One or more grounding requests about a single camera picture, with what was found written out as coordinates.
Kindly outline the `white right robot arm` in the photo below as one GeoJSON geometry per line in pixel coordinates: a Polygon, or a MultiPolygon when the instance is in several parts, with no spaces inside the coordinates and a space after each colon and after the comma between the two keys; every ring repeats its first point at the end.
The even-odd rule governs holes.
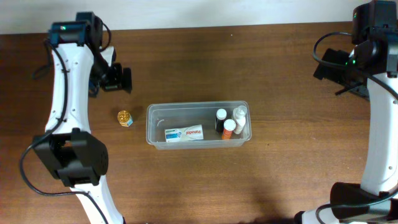
{"type": "Polygon", "coordinates": [[[337,182],[329,201],[298,212],[295,223],[397,223],[397,4],[370,1],[353,11],[351,52],[315,52],[313,76],[370,102],[366,166],[358,184],[337,182]]]}

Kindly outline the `white blue Panadol box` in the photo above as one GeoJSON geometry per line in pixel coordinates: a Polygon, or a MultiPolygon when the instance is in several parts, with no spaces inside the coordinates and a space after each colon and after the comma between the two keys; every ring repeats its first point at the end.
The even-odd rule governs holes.
{"type": "Polygon", "coordinates": [[[166,142],[187,142],[204,140],[202,125],[194,125],[185,128],[166,129],[166,142]]]}

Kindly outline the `white calamine lotion bottle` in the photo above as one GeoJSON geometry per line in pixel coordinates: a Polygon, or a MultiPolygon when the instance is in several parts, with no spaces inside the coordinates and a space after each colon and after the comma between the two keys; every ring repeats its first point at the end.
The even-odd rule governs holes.
{"type": "Polygon", "coordinates": [[[244,126],[246,125],[246,115],[248,109],[245,106],[238,106],[233,110],[233,120],[236,123],[236,127],[234,129],[235,134],[241,134],[244,126]]]}

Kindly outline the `orange Redoxon tablet tube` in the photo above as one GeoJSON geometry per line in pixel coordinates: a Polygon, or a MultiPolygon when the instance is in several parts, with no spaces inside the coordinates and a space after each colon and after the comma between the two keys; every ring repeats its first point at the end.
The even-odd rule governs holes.
{"type": "Polygon", "coordinates": [[[229,140],[232,136],[233,131],[236,128],[236,123],[233,119],[227,119],[224,122],[224,130],[222,134],[222,140],[229,140]]]}

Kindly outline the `dark bottle white cap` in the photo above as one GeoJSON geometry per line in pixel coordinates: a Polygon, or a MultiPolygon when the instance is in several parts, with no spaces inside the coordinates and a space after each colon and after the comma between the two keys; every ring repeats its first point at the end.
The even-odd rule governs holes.
{"type": "Polygon", "coordinates": [[[226,120],[227,112],[225,109],[220,108],[216,112],[215,130],[217,133],[222,133],[224,130],[224,122],[226,120]]]}

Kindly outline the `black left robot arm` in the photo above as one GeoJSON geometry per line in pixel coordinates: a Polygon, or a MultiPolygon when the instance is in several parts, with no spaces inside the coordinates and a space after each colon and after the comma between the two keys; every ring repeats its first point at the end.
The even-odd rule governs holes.
{"type": "Polygon", "coordinates": [[[76,195],[91,223],[125,223],[106,181],[109,157],[88,119],[88,99],[104,91],[132,90],[131,69],[102,46],[106,25],[94,12],[54,22],[45,40],[54,67],[52,107],[42,136],[30,146],[54,179],[76,195]]]}

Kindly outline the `gold lid balm jar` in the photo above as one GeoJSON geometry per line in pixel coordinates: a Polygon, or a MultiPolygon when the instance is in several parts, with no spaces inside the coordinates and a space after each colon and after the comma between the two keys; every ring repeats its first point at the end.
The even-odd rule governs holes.
{"type": "Polygon", "coordinates": [[[133,123],[133,118],[128,111],[120,111],[118,113],[118,121],[121,126],[130,127],[133,123]]]}

